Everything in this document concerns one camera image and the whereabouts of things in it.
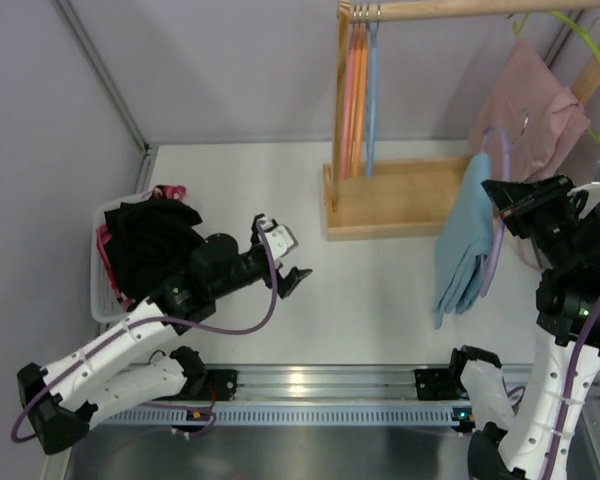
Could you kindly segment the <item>blue trousers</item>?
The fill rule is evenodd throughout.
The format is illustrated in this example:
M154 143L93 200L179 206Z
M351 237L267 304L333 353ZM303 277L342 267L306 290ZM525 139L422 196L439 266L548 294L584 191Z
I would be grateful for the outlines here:
M474 305L483 285L483 263L494 241L491 201L481 183L491 177L486 153L469 162L460 191L435 246L434 327L449 314L463 314Z

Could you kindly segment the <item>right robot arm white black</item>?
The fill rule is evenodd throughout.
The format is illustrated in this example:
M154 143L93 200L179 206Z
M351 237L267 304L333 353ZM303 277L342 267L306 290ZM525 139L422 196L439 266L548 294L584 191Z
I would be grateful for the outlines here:
M471 402L473 479L563 479L570 444L600 371L600 201L563 175L533 183L482 184L514 236L532 239L549 262L536 291L529 380L519 406L496 354L463 346L450 370Z

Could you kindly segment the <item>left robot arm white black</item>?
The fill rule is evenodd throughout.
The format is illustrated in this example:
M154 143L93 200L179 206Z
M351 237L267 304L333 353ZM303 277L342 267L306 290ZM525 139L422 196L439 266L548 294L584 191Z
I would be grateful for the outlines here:
M179 347L156 363L130 370L138 357L159 349L191 329L212 331L206 319L219 299L261 281L277 302L311 275L293 267L280 272L281 259L297 246L284 226L256 224L251 247L241 253L235 239L215 234L110 330L83 348L46 366L30 363L17 374L23 408L11 431L15 443L23 422L33 428L47 455L80 442L104 420L162 398L194 398L207 387L208 370L199 353Z

